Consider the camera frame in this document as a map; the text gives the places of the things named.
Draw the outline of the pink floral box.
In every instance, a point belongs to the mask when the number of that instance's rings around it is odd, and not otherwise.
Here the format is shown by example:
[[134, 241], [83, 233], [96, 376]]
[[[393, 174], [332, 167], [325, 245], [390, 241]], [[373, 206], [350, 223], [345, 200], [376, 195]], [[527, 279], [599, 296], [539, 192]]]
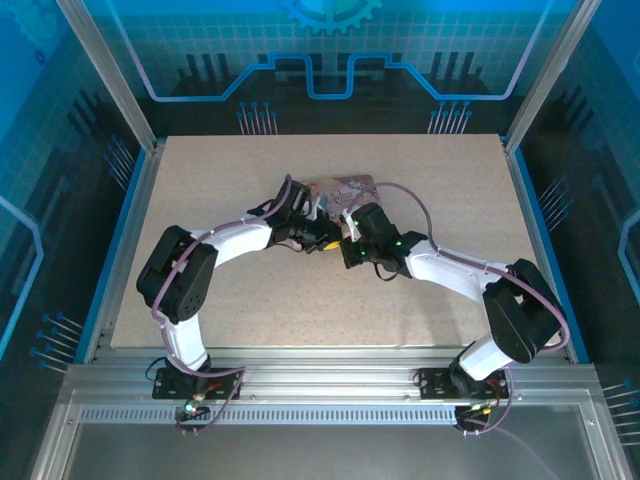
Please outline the pink floral box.
[[342, 212], [351, 209], [354, 198], [373, 184], [371, 175], [315, 178], [306, 182], [312, 204], [325, 212], [334, 223], [340, 223]]

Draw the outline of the aluminium and blue side rail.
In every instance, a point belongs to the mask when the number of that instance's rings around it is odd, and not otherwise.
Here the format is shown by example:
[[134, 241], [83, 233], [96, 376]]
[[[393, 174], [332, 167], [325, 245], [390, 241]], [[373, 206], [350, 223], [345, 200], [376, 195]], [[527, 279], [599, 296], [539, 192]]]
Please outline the aluminium and blue side rail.
[[91, 363], [103, 332], [117, 322], [165, 145], [166, 140], [160, 139], [154, 152], [142, 152], [136, 161], [76, 348], [75, 364]]

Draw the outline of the aluminium frame post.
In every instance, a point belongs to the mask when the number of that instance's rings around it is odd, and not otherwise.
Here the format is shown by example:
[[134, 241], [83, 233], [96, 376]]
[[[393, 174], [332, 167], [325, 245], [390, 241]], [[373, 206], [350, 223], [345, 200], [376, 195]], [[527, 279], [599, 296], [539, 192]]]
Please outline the aluminium frame post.
[[153, 154], [157, 146], [156, 136], [84, 2], [82, 0], [55, 0], [55, 2], [141, 148], [147, 154]]
[[586, 32], [602, 0], [576, 0], [558, 33], [532, 87], [524, 98], [504, 140], [504, 151], [512, 156], [520, 146], [553, 86], [564, 72], [575, 48]]

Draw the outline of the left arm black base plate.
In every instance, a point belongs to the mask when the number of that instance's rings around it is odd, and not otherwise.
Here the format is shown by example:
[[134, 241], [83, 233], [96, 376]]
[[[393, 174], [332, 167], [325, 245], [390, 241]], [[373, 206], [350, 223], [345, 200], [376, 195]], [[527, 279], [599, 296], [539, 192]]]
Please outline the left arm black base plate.
[[197, 394], [208, 390], [206, 400], [225, 400], [237, 385], [240, 374], [217, 378], [201, 378], [187, 375], [172, 365], [156, 371], [153, 381], [152, 398], [156, 400], [193, 400]]

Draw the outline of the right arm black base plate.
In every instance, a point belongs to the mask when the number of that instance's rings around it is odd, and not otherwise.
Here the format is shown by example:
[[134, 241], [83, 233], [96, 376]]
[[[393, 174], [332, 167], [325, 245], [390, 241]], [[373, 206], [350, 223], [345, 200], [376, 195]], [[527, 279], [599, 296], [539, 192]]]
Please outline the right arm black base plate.
[[504, 371], [494, 372], [479, 381], [449, 368], [420, 368], [413, 373], [412, 382], [422, 400], [503, 400], [509, 397]]

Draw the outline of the blue table side rail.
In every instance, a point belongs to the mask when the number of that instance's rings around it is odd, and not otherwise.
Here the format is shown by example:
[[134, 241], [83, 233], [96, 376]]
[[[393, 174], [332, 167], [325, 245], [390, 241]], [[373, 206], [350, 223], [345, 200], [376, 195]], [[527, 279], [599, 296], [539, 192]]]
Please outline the blue table side rail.
[[570, 339], [565, 347], [566, 354], [573, 363], [589, 364], [591, 358], [561, 274], [524, 156], [519, 147], [505, 155], [539, 269], [554, 290], [566, 314], [570, 332]]

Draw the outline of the long aluminium frame beam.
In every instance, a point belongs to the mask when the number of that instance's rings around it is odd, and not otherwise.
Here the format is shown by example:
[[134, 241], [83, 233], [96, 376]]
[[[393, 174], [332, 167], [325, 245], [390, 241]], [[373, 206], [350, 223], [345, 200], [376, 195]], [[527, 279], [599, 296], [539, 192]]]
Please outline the long aluminium frame beam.
[[[243, 366], [244, 403], [262, 404], [415, 404], [412, 382], [418, 368], [446, 367], [453, 348], [305, 347], [212, 348], [214, 366]], [[151, 348], [100, 348], [91, 364], [69, 366], [60, 398], [76, 404], [147, 404], [151, 383], [144, 371], [161, 351]], [[603, 398], [596, 370], [573, 364], [565, 353], [546, 352], [512, 368], [515, 403], [578, 404]]]

